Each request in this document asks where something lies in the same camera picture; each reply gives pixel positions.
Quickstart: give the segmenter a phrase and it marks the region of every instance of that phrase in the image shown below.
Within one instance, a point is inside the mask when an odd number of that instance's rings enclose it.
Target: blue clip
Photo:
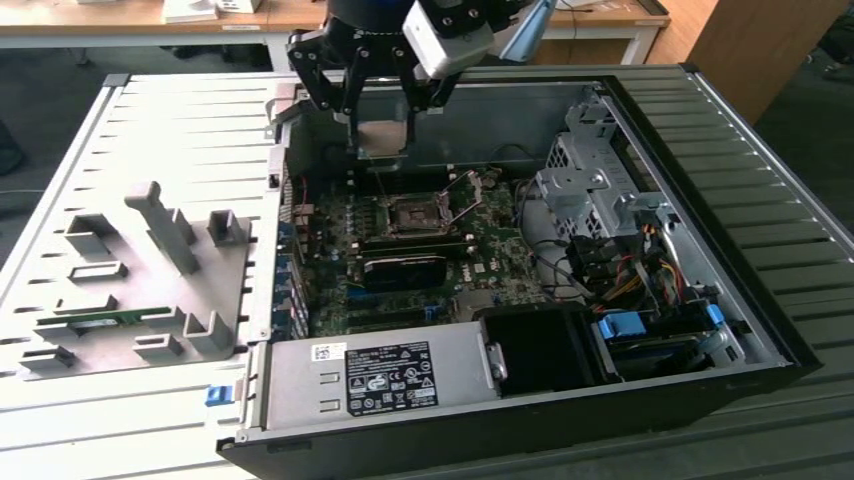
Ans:
[[[721,311],[721,307],[718,307],[714,303],[710,303],[706,306],[706,312],[712,317],[712,321],[716,323],[716,326],[721,326],[726,318],[724,317],[724,312]]]
[[[211,385],[209,387],[209,396],[205,400],[206,407],[217,407],[219,405],[230,405],[235,403],[235,387],[231,385]]]
[[[600,320],[600,331],[606,340],[646,334],[638,312],[612,313]]]

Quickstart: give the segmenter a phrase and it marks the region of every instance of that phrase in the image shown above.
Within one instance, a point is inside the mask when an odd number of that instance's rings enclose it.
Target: warning label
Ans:
[[[349,350],[346,363],[354,417],[439,405],[429,342]]]

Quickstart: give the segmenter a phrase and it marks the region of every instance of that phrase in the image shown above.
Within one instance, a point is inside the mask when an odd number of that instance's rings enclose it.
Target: colorful wires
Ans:
[[[680,301],[682,301],[684,300],[682,290],[685,289],[685,280],[682,279],[682,274],[677,269],[677,267],[674,267],[666,261],[661,260],[661,264],[662,264],[662,268],[668,270],[670,272],[670,275],[673,276],[673,283],[677,288],[677,298],[680,299]]]

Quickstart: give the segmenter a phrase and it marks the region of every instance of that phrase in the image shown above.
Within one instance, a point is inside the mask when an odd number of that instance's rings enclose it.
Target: black cable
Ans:
[[[513,199],[514,203],[520,201],[520,187],[525,185],[525,194],[522,196],[522,202],[520,203],[520,215],[518,215],[517,222],[520,224],[520,236],[522,237],[522,243],[525,243],[525,246],[530,251],[534,251],[534,248],[532,247],[532,244],[529,243],[529,239],[525,236],[525,206],[528,204],[529,191],[532,190],[533,184],[534,184],[534,178],[532,178],[532,180],[529,180],[528,182],[520,182],[520,185],[517,185],[517,191],[514,193],[514,199]]]
[[[576,13],[593,13],[594,10],[590,8],[586,8],[584,10],[577,9],[576,7],[573,7],[573,5],[569,4],[569,2],[566,0],[561,0],[561,3],[564,5],[566,5],[569,8],[558,8],[556,6],[556,10],[558,10],[560,12],[570,12],[570,15],[573,15],[573,39],[570,40],[570,54],[568,56],[568,64],[573,63],[573,54],[576,53],[576,41],[578,40],[578,20],[576,19]]]
[[[576,288],[576,290],[578,290],[578,293],[586,299],[596,300],[596,301],[600,300],[598,295],[596,293],[593,293],[588,289],[588,287],[585,285],[582,285],[582,283],[576,279],[573,274],[568,273],[566,270],[560,268],[554,263],[552,263],[549,260],[546,260],[540,255],[534,254],[534,258],[537,259],[538,262],[541,262],[544,265],[546,265],[549,268],[552,268],[556,271],[556,274],[561,274],[568,279],[568,281],[570,282],[570,285]]]

